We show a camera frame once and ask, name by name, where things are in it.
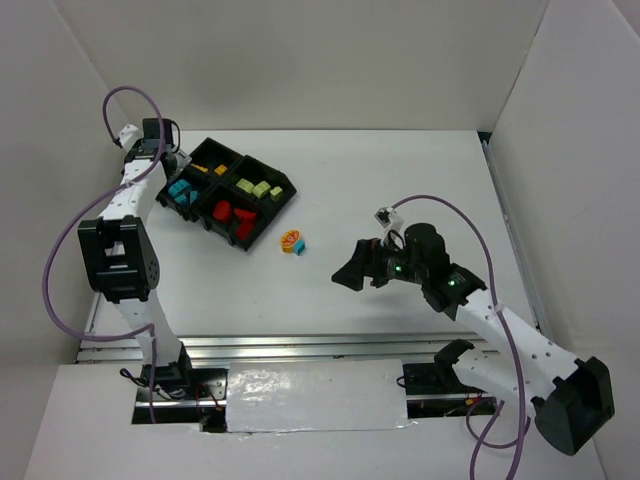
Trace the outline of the small teal square brick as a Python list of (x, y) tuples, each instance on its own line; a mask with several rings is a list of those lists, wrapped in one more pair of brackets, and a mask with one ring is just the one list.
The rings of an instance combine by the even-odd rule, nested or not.
[(297, 256), (301, 255), (306, 248), (306, 244), (303, 239), (299, 239), (293, 246), (293, 253)]

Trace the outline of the red curved slope brick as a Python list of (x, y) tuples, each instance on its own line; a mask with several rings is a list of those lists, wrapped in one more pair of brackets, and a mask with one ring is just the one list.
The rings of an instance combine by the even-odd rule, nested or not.
[(240, 222), (255, 223), (258, 218), (258, 215), (256, 212), (239, 209), (239, 208), (234, 209), (234, 215)]

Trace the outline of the light green square brick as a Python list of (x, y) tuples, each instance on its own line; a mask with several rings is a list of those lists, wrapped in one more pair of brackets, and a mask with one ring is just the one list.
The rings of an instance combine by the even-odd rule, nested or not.
[(283, 189), (279, 186), (274, 187), (270, 190), (269, 196), (273, 202), (277, 202), (283, 196)]

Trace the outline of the yellow flower-print arch brick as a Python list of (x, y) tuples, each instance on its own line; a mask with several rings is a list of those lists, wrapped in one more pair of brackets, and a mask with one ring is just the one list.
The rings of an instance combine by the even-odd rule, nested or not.
[(280, 248), (283, 253), (294, 254), (293, 246), (299, 240), (302, 239), (299, 230), (289, 230), (280, 239)]

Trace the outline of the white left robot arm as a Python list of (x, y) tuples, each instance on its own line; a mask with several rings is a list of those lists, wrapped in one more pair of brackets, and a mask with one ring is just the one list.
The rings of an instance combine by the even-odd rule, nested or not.
[(78, 238), (91, 288), (113, 304), (135, 332), (143, 355), (141, 381), (166, 391), (192, 386), (186, 348), (161, 307), (157, 287), (160, 262), (146, 230), (150, 211), (168, 179), (182, 166), (171, 119), (125, 126), (119, 140), (127, 150), (122, 189), (93, 220), (78, 226)]

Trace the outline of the light green curved brick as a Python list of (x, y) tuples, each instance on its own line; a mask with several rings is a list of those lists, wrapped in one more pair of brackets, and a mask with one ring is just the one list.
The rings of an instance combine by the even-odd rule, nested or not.
[(271, 186), (269, 183), (267, 183), (266, 181), (262, 181), (260, 183), (258, 183), (257, 185), (254, 186), (253, 190), (252, 190), (252, 194), (258, 198), (261, 199), (263, 198), (266, 194), (268, 194), (271, 190)]

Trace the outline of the long teal brick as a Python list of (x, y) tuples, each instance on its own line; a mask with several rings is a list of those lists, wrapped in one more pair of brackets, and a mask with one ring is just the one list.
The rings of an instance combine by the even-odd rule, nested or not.
[(189, 207), (199, 198), (199, 196), (200, 193), (197, 190), (184, 190), (180, 192), (174, 200), (181, 206)]

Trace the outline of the red curved arch brick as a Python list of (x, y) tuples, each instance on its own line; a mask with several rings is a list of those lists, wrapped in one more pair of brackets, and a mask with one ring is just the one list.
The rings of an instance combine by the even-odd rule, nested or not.
[(233, 217), (233, 207), (229, 201), (220, 200), (216, 203), (212, 217), (221, 224), (228, 224)]

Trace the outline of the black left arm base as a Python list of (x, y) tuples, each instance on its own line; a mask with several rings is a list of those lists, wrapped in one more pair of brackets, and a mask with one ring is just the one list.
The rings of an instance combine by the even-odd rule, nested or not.
[(227, 369), (195, 369), (182, 352), (176, 364), (145, 365), (139, 374), (122, 368), (119, 375), (136, 386), (132, 424), (192, 424), (205, 433), (227, 431)]

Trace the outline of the yellow curved top brick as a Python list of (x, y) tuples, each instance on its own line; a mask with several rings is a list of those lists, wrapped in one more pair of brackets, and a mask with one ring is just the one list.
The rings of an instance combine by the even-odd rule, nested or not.
[(198, 164), (194, 164), (194, 163), (190, 163), (189, 166), (191, 166), (192, 168), (197, 169), (198, 171), (202, 172), (202, 173), (208, 173), (209, 169), (207, 167), (198, 165)]

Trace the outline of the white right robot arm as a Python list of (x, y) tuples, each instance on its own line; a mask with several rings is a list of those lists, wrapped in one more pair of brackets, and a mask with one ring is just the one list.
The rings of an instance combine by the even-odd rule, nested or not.
[(359, 240), (332, 281), (353, 291), (392, 280), (420, 286), (435, 312), (505, 357), (492, 359), (471, 342), (455, 340), (436, 356), (445, 374), (523, 408), (541, 436), (565, 455), (576, 454), (614, 416), (610, 371), (601, 360), (580, 359), (493, 299), (478, 276), (450, 260), (433, 225), (409, 226), (401, 245), (393, 234)]

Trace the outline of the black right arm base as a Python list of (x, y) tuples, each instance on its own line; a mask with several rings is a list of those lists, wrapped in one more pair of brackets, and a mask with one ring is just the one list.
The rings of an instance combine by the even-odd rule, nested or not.
[(473, 348), (466, 340), (454, 340), (428, 363), (403, 365), (396, 384), (407, 398), (410, 419), (463, 416), (485, 393), (463, 385), (453, 371), (454, 361)]

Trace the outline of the teal frog-print round brick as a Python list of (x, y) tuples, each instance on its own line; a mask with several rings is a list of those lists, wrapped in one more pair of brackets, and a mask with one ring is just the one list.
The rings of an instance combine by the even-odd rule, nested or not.
[(168, 194), (172, 198), (176, 198), (183, 194), (184, 191), (189, 191), (191, 184), (186, 180), (177, 180), (171, 186), (168, 187)]

